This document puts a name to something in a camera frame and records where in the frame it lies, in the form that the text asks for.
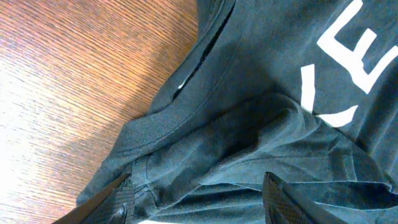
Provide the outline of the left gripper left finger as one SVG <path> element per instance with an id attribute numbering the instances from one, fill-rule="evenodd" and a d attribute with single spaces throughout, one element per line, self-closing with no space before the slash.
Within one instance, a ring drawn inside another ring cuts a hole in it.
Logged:
<path id="1" fill-rule="evenodd" d="M 53 222 L 53 224 L 82 223 L 129 176 L 130 174 L 120 175 L 117 179 L 115 179 L 107 186 L 105 186 L 101 191 L 99 191 L 95 196 L 87 200 L 79 207 L 74 208 L 71 212 L 64 215 L 62 218 Z"/>

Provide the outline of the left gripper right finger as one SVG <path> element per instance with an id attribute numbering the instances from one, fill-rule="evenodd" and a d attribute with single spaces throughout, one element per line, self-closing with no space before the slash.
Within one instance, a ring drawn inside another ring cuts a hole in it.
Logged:
<path id="1" fill-rule="evenodd" d="M 264 174 L 262 201 L 269 224 L 346 224 L 272 172 Z"/>

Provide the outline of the dark green Nike t-shirt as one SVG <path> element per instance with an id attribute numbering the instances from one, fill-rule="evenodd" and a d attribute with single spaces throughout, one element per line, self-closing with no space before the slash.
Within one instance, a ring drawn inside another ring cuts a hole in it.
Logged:
<path id="1" fill-rule="evenodd" d="M 198 40 L 80 193 L 87 219 L 264 223 L 273 172 L 348 223 L 397 222 L 397 2 L 198 1 Z"/>

